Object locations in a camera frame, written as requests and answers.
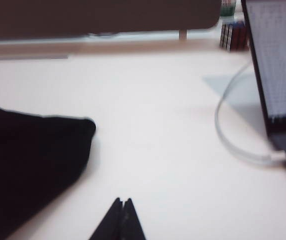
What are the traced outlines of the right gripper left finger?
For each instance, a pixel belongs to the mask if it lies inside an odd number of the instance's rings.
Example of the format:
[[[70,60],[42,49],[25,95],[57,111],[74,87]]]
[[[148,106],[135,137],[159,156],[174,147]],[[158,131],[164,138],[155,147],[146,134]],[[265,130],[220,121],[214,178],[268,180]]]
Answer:
[[[119,221],[122,201],[116,198],[105,216],[89,238],[90,240],[117,240],[119,237]]]

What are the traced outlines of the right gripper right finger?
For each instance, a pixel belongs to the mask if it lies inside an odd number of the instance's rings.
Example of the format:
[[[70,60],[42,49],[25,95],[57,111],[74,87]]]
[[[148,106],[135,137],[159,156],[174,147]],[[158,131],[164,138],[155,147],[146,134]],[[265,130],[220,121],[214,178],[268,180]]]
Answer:
[[[135,210],[133,201],[129,198],[123,206],[120,220],[121,240],[145,240],[145,234]]]

